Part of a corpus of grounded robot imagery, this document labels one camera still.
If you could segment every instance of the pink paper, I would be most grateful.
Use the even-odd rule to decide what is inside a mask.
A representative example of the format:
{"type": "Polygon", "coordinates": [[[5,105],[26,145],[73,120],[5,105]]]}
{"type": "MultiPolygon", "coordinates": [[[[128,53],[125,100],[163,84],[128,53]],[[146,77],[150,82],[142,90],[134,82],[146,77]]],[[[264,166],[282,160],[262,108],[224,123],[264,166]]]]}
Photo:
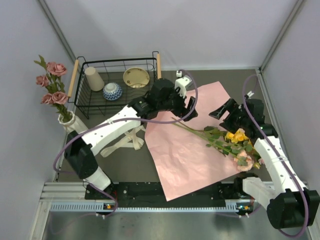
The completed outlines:
{"type": "MultiPolygon", "coordinates": [[[[198,93],[198,117],[183,123],[196,130],[203,130],[206,126],[218,127],[221,121],[210,117],[209,113],[223,105],[230,98],[229,95],[220,82],[201,86],[198,93]]],[[[195,96],[194,90],[187,92],[186,103],[190,96],[195,96]]],[[[155,119],[172,121],[172,117],[176,118],[171,112],[160,112],[155,119]]],[[[173,124],[148,123],[145,142],[153,157],[167,201],[239,172],[232,157],[224,157],[213,147],[207,147],[207,141],[173,124]]]]}

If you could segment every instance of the white strap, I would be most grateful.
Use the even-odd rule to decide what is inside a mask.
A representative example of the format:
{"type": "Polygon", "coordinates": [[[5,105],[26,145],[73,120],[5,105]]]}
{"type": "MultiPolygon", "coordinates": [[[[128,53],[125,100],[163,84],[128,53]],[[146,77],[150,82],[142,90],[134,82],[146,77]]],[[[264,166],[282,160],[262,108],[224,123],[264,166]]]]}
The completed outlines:
{"type": "Polygon", "coordinates": [[[146,131],[143,125],[140,125],[136,128],[134,128],[131,132],[125,132],[125,136],[118,141],[113,146],[106,147],[103,149],[100,154],[104,158],[109,156],[111,153],[113,153],[118,148],[134,148],[135,150],[139,150],[145,143],[143,139],[140,137],[137,137],[136,133],[140,130],[146,131]]]}

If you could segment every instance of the wooden handle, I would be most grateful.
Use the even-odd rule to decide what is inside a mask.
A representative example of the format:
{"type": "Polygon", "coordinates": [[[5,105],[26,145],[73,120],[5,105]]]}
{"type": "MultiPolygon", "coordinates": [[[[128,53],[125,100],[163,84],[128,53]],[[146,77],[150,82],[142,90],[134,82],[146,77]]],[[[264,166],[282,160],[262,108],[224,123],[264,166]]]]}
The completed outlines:
{"type": "Polygon", "coordinates": [[[160,53],[157,53],[156,55],[156,71],[158,79],[161,78],[161,59],[160,59],[160,53]]]}
{"type": "Polygon", "coordinates": [[[68,90],[68,97],[69,97],[69,98],[72,97],[72,91],[73,91],[74,85],[75,85],[75,80],[76,80],[78,65],[79,65],[79,60],[76,59],[75,62],[74,62],[72,77],[71,77],[70,86],[69,86],[69,90],[68,90]]]}

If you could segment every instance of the pink flower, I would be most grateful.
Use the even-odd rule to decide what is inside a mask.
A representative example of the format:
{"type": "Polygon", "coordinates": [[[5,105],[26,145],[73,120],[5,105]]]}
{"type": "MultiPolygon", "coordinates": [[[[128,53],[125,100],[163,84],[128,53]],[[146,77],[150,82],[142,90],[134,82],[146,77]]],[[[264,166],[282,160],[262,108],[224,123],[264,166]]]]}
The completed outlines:
{"type": "Polygon", "coordinates": [[[240,166],[238,165],[237,166],[237,169],[241,172],[246,172],[246,171],[249,171],[253,165],[254,165],[254,161],[252,160],[252,158],[250,156],[248,156],[248,154],[246,153],[245,150],[242,150],[238,155],[237,155],[237,158],[235,157],[233,160],[237,163],[238,162],[238,158],[239,157],[244,157],[246,158],[246,163],[247,163],[247,166],[240,166]]]}
{"type": "Polygon", "coordinates": [[[53,104],[54,101],[52,99],[52,94],[51,93],[47,93],[46,95],[44,95],[41,99],[41,103],[42,104],[53,104]]]}
{"type": "Polygon", "coordinates": [[[47,78],[46,75],[42,75],[42,76],[37,76],[35,83],[37,85],[41,85],[41,87],[46,87],[49,85],[49,79],[47,78]]]}
{"type": "Polygon", "coordinates": [[[56,63],[54,61],[48,62],[46,65],[46,69],[49,71],[49,73],[58,77],[67,73],[65,65],[63,65],[62,63],[56,63]]]}
{"type": "Polygon", "coordinates": [[[52,100],[54,104],[65,104],[68,101],[68,96],[62,91],[57,91],[52,95],[52,100]]]}
{"type": "Polygon", "coordinates": [[[258,160],[258,162],[259,162],[260,165],[265,164],[265,161],[264,161],[262,158],[260,158],[260,159],[258,160]]]}

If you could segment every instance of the black wire basket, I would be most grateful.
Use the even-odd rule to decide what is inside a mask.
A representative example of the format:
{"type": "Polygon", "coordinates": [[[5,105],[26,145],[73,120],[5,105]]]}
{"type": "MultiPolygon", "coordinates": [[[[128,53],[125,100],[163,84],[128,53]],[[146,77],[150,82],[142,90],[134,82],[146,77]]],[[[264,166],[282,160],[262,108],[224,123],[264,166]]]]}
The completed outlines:
{"type": "Polygon", "coordinates": [[[132,99],[141,97],[149,91],[158,79],[157,73],[157,55],[158,51],[152,52],[152,57],[112,59],[99,61],[86,61],[82,64],[78,84],[76,87],[74,105],[89,119],[91,115],[114,115],[119,112],[132,99]],[[122,88],[122,96],[115,100],[106,100],[103,96],[103,90],[92,91],[89,87],[85,70],[88,67],[94,67],[100,74],[105,84],[117,83],[122,88]],[[145,87],[133,88],[128,86],[123,79],[126,70],[138,67],[144,69],[149,74],[149,83],[145,87]]]}

